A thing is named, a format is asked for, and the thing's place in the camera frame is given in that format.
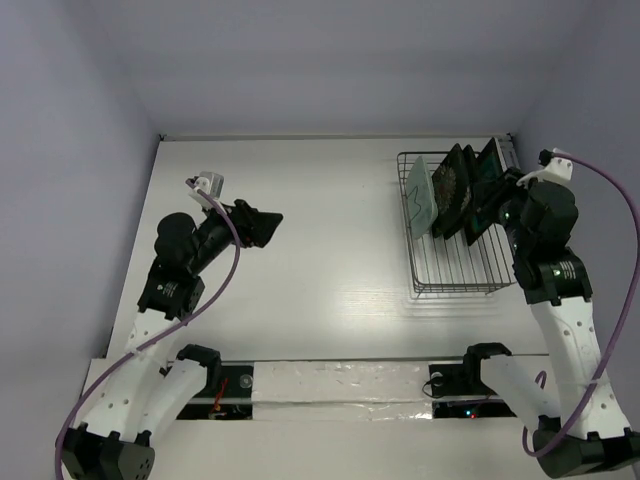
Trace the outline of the black teal square plate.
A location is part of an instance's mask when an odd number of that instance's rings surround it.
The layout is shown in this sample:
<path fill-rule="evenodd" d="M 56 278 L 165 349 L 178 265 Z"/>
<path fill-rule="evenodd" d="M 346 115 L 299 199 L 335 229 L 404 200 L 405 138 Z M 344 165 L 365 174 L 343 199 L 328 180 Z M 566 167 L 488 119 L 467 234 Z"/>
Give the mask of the black teal square plate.
<path fill-rule="evenodd" d="M 473 204 L 468 208 L 464 225 L 467 245 L 473 245 L 491 225 L 487 209 L 493 195 L 493 183 L 504 172 L 500 149 L 495 138 L 491 138 L 482 151 L 476 154 L 479 167 L 479 182 L 476 185 Z"/>

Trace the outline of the black floral square plate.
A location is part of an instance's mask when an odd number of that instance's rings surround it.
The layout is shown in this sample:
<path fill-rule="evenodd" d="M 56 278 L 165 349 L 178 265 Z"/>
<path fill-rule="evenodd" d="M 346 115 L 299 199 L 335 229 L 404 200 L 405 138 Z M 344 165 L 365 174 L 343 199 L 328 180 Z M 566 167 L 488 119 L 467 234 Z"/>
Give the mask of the black floral square plate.
<path fill-rule="evenodd" d="M 472 196 L 467 160 L 459 143 L 447 153 L 431 179 L 438 209 L 432 234 L 449 239 L 462 228 Z"/>

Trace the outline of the pale green plate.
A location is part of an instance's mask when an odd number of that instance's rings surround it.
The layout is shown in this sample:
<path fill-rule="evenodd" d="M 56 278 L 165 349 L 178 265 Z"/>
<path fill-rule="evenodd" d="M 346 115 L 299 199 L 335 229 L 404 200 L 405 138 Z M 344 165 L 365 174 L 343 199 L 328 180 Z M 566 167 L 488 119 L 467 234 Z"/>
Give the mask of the pale green plate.
<path fill-rule="evenodd" d="M 422 156 L 415 160 L 405 183 L 409 227 L 413 239 L 430 232 L 438 217 L 434 186 L 427 162 Z"/>

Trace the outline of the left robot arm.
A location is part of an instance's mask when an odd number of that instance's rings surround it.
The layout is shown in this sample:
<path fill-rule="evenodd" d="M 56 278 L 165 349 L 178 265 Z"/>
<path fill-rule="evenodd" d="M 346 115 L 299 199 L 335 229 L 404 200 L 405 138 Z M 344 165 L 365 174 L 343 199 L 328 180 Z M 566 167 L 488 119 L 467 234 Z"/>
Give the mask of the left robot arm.
<path fill-rule="evenodd" d="M 244 200 L 203 203 L 201 224 L 186 213 L 158 224 L 126 352 L 87 388 L 80 400 L 95 404 L 84 415 L 75 406 L 57 439 L 59 470 L 73 479 L 148 478 L 168 426 L 194 396 L 220 386 L 220 353 L 180 345 L 179 332 L 211 305 L 200 300 L 202 271 L 229 246 L 265 247 L 283 216 Z"/>

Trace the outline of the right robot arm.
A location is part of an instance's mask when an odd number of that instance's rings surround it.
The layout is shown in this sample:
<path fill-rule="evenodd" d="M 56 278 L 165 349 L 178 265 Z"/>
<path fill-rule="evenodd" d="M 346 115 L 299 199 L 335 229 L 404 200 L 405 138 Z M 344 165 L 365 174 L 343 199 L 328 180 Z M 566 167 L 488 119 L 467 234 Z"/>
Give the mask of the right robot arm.
<path fill-rule="evenodd" d="M 578 219 L 567 177 L 507 172 L 487 211 L 509 239 L 514 273 L 548 349 L 557 395 L 551 397 L 505 348 L 460 368 L 470 391 L 497 393 L 530 433 L 525 451 L 552 478 L 615 471 L 639 459 L 639 434 L 606 374 L 610 349 L 599 346 L 593 291 L 568 242 Z"/>

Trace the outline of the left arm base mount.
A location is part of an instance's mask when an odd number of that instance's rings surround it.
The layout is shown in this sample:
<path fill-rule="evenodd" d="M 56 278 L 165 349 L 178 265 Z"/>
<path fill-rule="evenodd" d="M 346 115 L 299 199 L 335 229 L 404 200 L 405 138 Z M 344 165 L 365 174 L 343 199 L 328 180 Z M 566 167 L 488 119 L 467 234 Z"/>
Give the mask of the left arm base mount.
<path fill-rule="evenodd" d="M 219 393 L 222 398 L 251 398 L 253 363 L 224 362 L 219 351 L 195 344 L 182 348 L 176 359 L 193 361 L 205 369 L 206 383 L 196 398 L 214 399 Z"/>

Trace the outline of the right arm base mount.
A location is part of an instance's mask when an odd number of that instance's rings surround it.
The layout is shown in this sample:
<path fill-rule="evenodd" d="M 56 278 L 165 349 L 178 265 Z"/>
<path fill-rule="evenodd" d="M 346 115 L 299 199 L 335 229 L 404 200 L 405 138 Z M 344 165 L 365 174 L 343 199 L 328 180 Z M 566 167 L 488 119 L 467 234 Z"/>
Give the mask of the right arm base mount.
<path fill-rule="evenodd" d="M 494 356 L 511 355 L 502 343 L 471 345 L 459 362 L 430 364 L 423 392 L 435 400 L 454 396 L 490 397 L 494 391 L 481 381 L 481 363 Z"/>

